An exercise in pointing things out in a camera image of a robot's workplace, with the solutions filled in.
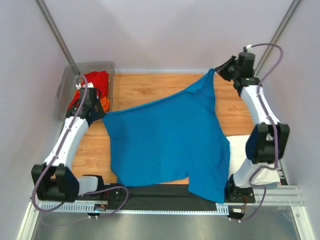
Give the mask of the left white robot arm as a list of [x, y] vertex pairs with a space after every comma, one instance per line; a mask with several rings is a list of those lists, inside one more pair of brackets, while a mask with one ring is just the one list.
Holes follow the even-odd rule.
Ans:
[[79, 144], [90, 125], [102, 119], [105, 111], [101, 92], [92, 83], [80, 89], [80, 97], [67, 111], [62, 132], [43, 164], [32, 167], [31, 176], [36, 189], [34, 196], [42, 201], [74, 202], [88, 194], [94, 201], [105, 196], [103, 179], [87, 174], [75, 177], [72, 165]]

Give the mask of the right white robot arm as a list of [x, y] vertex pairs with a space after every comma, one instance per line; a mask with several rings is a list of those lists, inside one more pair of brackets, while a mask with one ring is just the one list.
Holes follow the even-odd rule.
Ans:
[[254, 188], [266, 189], [280, 182], [277, 173], [283, 157], [290, 127], [273, 114], [263, 91], [262, 81], [255, 76], [255, 54], [244, 49], [215, 71], [233, 87], [246, 104], [254, 128], [245, 144], [246, 159], [232, 173], [225, 186], [225, 200], [231, 203], [254, 203]]

